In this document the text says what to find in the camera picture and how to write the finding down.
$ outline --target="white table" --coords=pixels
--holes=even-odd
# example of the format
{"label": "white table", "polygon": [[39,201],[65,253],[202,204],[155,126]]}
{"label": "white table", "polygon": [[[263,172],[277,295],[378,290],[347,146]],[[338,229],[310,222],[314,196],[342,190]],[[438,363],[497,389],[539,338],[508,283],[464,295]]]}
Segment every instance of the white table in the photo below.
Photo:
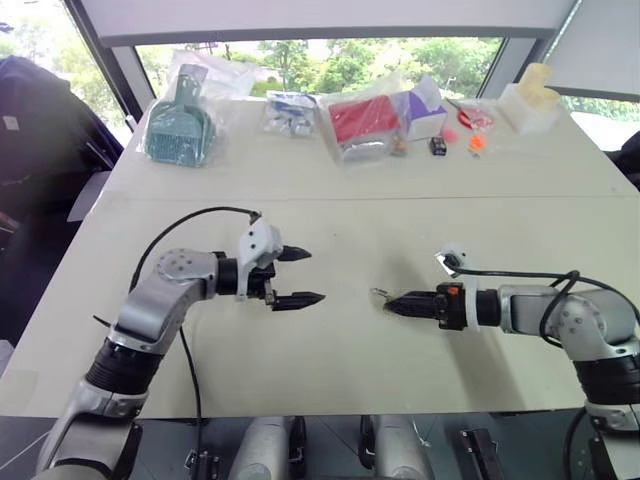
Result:
{"label": "white table", "polygon": [[[462,158],[464,149],[451,149],[437,161],[414,154],[393,167],[343,172],[316,140],[255,133],[246,138],[246,155],[226,168],[156,165],[130,147],[0,381],[0,414],[59,415],[106,333],[91,315],[116,317],[135,263],[157,232],[190,211],[221,202],[259,208],[286,243],[314,254],[277,266],[274,286],[281,293],[312,290],[327,298],[298,312],[274,313],[260,302],[229,297],[194,306],[185,327],[206,416],[578,406],[584,397],[571,362],[540,339],[498,329],[444,332],[434,321],[382,313],[369,294],[371,287],[402,292],[446,281],[432,255],[458,241],[479,267],[578,268],[638,301],[637,193],[575,125],[562,122],[559,130],[576,141],[571,148],[583,152],[580,161],[514,156],[512,164],[528,176],[515,175],[515,166],[505,173],[503,155],[472,160]],[[557,135],[542,139],[558,144]],[[296,158],[289,157],[298,150]],[[569,167],[564,161],[573,163]],[[578,168],[580,162],[584,169]],[[284,167],[290,167],[288,173],[278,174]],[[477,169],[474,181],[466,182],[475,190],[463,192],[460,182],[446,185],[442,176],[456,169]],[[424,181],[411,172],[421,172]],[[449,195],[449,188],[457,193]],[[439,192],[433,196],[484,198],[425,198],[432,196],[431,189]],[[290,198],[297,200],[283,201]],[[174,231],[155,254],[177,246],[232,254],[245,222],[231,214],[195,219]],[[483,285],[505,282],[510,280],[487,279]],[[194,415],[179,342],[164,359],[151,392],[144,416]]]}

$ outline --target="plastic bag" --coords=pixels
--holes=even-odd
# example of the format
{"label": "plastic bag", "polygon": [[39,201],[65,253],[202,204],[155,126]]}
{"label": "plastic bag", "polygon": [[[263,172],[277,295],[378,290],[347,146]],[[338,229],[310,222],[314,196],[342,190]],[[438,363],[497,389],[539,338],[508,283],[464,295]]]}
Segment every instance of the plastic bag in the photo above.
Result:
{"label": "plastic bag", "polygon": [[174,52],[169,87],[147,115],[141,149],[152,160],[202,167],[220,157],[237,120],[232,99],[253,88],[258,67],[198,52]]}
{"label": "plastic bag", "polygon": [[315,130],[316,99],[306,93],[267,92],[262,130],[290,137],[309,137]]}
{"label": "plastic bag", "polygon": [[394,73],[366,90],[320,97],[325,139],[338,163],[406,153],[408,104],[396,95],[409,87]]}

